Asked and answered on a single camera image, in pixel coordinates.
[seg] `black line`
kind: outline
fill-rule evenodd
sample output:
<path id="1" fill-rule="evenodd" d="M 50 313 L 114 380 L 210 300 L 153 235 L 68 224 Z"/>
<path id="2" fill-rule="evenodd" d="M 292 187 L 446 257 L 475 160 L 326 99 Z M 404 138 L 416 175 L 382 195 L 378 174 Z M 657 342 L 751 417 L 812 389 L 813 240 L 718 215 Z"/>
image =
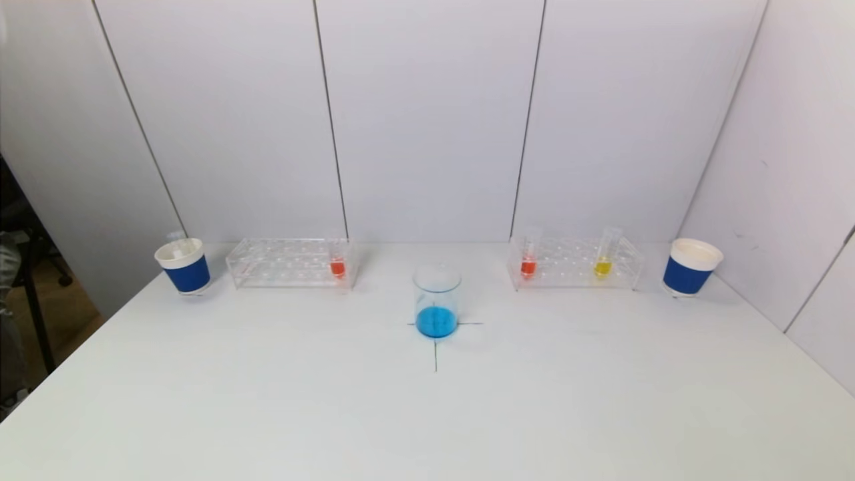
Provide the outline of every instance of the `black line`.
<path id="1" fill-rule="evenodd" d="M 846 240 L 843 241 L 843 245 L 849 243 L 852 240 L 852 236 L 855 235 L 855 225 L 852 226 L 852 230 L 849 231 L 849 235 L 846 236 Z"/>
<path id="2" fill-rule="evenodd" d="M 341 198 L 341 216 L 345 219 L 345 237 L 351 238 L 347 229 L 347 211 L 345 209 L 345 190 L 341 186 L 341 169 L 339 168 L 339 146 L 335 142 L 335 126 L 333 125 L 333 105 L 329 101 L 329 84 L 327 83 L 327 61 L 323 56 L 323 43 L 321 42 L 321 21 L 318 20 L 318 4 L 312 0 L 312 8 L 315 9 L 315 30 L 318 33 L 318 50 L 321 52 L 321 71 L 323 72 L 323 90 L 327 94 L 327 113 L 329 114 L 329 131 L 333 136 L 333 154 L 335 155 L 335 175 L 339 178 L 339 197 Z"/>
<path id="3" fill-rule="evenodd" d="M 143 128 L 143 123 L 139 121 L 139 114 L 137 113 L 137 106 L 133 104 L 133 99 L 131 98 L 131 93 L 127 90 L 127 83 L 125 83 L 125 76 L 121 74 L 121 68 L 119 68 L 119 61 L 115 58 L 115 53 L 113 52 L 113 45 L 109 42 L 109 37 L 107 36 L 107 29 L 104 28 L 104 22 L 101 20 L 101 12 L 98 11 L 98 6 L 95 3 L 95 0 L 92 1 L 92 7 L 95 9 L 95 16 L 98 18 L 98 25 L 101 26 L 101 34 L 104 36 L 104 41 L 107 42 L 107 49 L 109 50 L 110 58 L 113 59 L 113 65 L 115 65 L 115 71 L 119 74 L 119 81 L 121 81 L 121 87 L 125 89 L 125 96 L 127 97 L 127 102 L 131 105 L 131 111 L 133 112 L 133 118 L 137 119 L 137 125 L 139 125 L 139 131 L 143 134 L 143 140 L 145 141 L 145 146 L 149 149 L 149 155 L 151 155 L 151 161 L 155 164 L 155 170 L 157 170 L 157 174 L 161 178 L 161 182 L 163 183 L 163 190 L 166 191 L 166 195 L 169 198 L 169 203 L 172 204 L 172 210 L 175 211 L 175 216 L 178 217 L 178 224 L 181 226 L 181 230 L 184 231 L 184 235 L 190 236 L 187 232 L 187 228 L 184 227 L 184 221 L 181 220 L 181 214 L 178 213 L 178 207 L 175 206 L 175 200 L 172 198 L 172 193 L 169 192 L 169 186 L 166 185 L 166 179 L 163 178 L 163 172 L 160 169 L 160 164 L 157 163 L 157 157 L 155 157 L 155 152 L 151 150 L 151 143 L 149 142 L 149 136 L 145 133 L 145 129 Z"/>
<path id="4" fill-rule="evenodd" d="M 811 289 L 811 293 L 808 294 L 807 299 L 805 299 L 805 302 L 802 303 L 801 307 L 799 307 L 799 310 L 796 311 L 796 315 L 793 316 L 793 318 L 790 320 L 790 323 L 787 324 L 786 328 L 784 328 L 784 334 L 786 334 L 787 331 L 789 331 L 790 328 L 793 327 L 793 324 L 796 322 L 796 319 L 799 318 L 799 315 L 805 309 L 805 307 L 807 306 L 807 303 L 811 302 L 811 298 L 813 297 L 813 294 L 815 294 L 817 292 L 817 289 L 819 289 L 819 286 L 822 285 L 823 281 L 825 280 L 825 276 L 828 275 L 828 273 L 831 271 L 831 268 L 834 267 L 834 263 L 837 262 L 837 258 L 840 257 L 840 255 L 843 253 L 843 249 L 846 249 L 846 243 L 844 243 L 842 246 L 840 246 L 840 250 L 837 251 L 837 253 L 834 255 L 834 258 L 831 259 L 831 264 L 829 264 L 828 267 L 825 268 L 825 272 L 823 272 L 823 276 L 819 278 L 819 282 L 817 282 L 817 285 L 814 286 L 813 289 Z"/>
<path id="5" fill-rule="evenodd" d="M 698 183 L 695 184 L 694 193 L 692 193 L 692 199 L 689 200 L 689 205 L 686 208 L 686 211 L 683 213 L 683 218 L 680 221 L 680 227 L 677 228 L 677 237 L 680 237 L 682 234 L 682 230 L 686 227 L 686 220 L 689 218 L 689 214 L 692 213 L 692 208 L 695 205 L 695 202 L 698 200 L 698 195 L 700 194 L 700 187 L 704 184 L 704 178 L 706 177 L 706 173 L 710 170 L 710 165 L 712 164 L 712 158 L 716 155 L 716 151 L 718 150 L 718 144 L 722 140 L 722 134 L 724 133 L 724 128 L 728 124 L 728 119 L 730 118 L 730 112 L 733 110 L 734 104 L 736 103 L 736 96 L 740 92 L 740 88 L 742 87 L 742 81 L 745 79 L 745 72 L 748 69 L 748 63 L 751 61 L 751 57 L 754 55 L 754 47 L 757 46 L 757 38 L 760 35 L 760 29 L 763 28 L 763 20 L 766 16 L 766 10 L 769 8 L 769 4 L 765 3 L 763 6 L 763 13 L 760 14 L 760 21 L 758 22 L 757 30 L 754 31 L 751 49 L 748 50 L 748 55 L 746 56 L 746 62 L 742 65 L 742 72 L 740 72 L 740 78 L 736 81 L 736 87 L 734 88 L 734 93 L 730 98 L 730 103 L 728 104 L 728 109 L 724 112 L 724 118 L 722 119 L 722 123 L 718 126 L 718 133 L 716 134 L 716 139 L 712 143 L 712 149 L 710 149 L 710 155 L 706 158 L 706 163 L 704 164 L 704 171 L 700 173 L 700 177 L 698 178 Z"/>
<path id="6" fill-rule="evenodd" d="M 514 221 L 516 220 L 516 204 L 520 200 L 520 183 L 522 182 L 522 160 L 526 157 L 526 142 L 528 141 L 528 121 L 532 117 L 532 100 L 534 99 L 534 81 L 537 79 L 537 62 L 540 59 L 540 41 L 543 39 L 543 21 L 546 18 L 546 0 L 543 0 L 543 11 L 540 12 L 540 32 L 537 36 L 537 51 L 534 54 L 534 71 L 532 72 L 532 90 L 528 94 L 528 113 L 526 114 L 526 129 L 522 134 L 522 153 L 520 154 L 520 171 L 516 175 L 516 195 L 514 196 L 514 213 L 510 216 L 510 234 L 508 239 L 514 235 Z"/>

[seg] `blue paper cup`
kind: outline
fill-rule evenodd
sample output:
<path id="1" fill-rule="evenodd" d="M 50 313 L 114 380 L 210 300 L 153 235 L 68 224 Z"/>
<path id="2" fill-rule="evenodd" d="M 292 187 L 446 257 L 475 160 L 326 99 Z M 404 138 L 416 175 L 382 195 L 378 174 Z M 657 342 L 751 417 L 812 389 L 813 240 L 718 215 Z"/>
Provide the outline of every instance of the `blue paper cup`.
<path id="1" fill-rule="evenodd" d="M 195 294 L 211 280 L 202 241 L 181 239 L 157 249 L 155 259 L 181 294 Z"/>
<path id="2" fill-rule="evenodd" d="M 674 296 L 694 296 L 722 260 L 722 251 L 706 242 L 677 239 L 671 244 L 663 284 Z"/>

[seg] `clear acrylic test tube rack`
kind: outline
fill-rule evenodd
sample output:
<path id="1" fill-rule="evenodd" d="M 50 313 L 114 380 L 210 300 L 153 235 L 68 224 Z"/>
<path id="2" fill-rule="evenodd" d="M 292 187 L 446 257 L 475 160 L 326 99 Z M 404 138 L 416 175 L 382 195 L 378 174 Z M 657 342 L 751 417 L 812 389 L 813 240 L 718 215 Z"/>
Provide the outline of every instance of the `clear acrylic test tube rack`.
<path id="1" fill-rule="evenodd" d="M 330 267 L 330 243 L 345 272 Z M 352 288 L 359 262 L 347 239 L 244 239 L 226 256 L 236 288 Z"/>
<path id="2" fill-rule="evenodd" d="M 600 239 L 544 237 L 537 247 L 537 269 L 523 278 L 522 237 L 510 240 L 508 272 L 514 287 L 524 288 L 627 288 L 635 289 L 644 267 L 644 256 L 622 237 L 605 279 L 594 275 Z"/>

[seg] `orange liquid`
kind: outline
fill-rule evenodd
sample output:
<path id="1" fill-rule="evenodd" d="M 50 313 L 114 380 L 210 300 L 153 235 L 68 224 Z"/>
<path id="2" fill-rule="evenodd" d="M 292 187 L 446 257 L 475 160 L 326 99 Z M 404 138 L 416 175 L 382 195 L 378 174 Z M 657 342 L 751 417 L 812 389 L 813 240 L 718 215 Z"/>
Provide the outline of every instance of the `orange liquid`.
<path id="1" fill-rule="evenodd" d="M 534 272 L 537 270 L 537 262 L 533 260 L 522 260 L 522 267 L 520 268 L 520 272 L 522 273 L 522 277 L 524 279 L 531 279 L 534 276 Z"/>
<path id="2" fill-rule="evenodd" d="M 334 259 L 329 263 L 329 269 L 333 272 L 333 276 L 341 279 L 345 276 L 345 261 Z"/>

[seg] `blue liquid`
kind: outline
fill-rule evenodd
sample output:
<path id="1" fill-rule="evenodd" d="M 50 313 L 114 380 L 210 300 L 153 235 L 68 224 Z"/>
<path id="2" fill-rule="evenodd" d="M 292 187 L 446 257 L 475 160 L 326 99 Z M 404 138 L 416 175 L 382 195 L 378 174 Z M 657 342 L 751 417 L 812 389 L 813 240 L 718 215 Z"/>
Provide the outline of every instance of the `blue liquid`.
<path id="1" fill-rule="evenodd" d="M 457 328 L 457 316 L 444 307 L 425 307 L 416 316 L 416 328 L 427 337 L 446 337 Z"/>

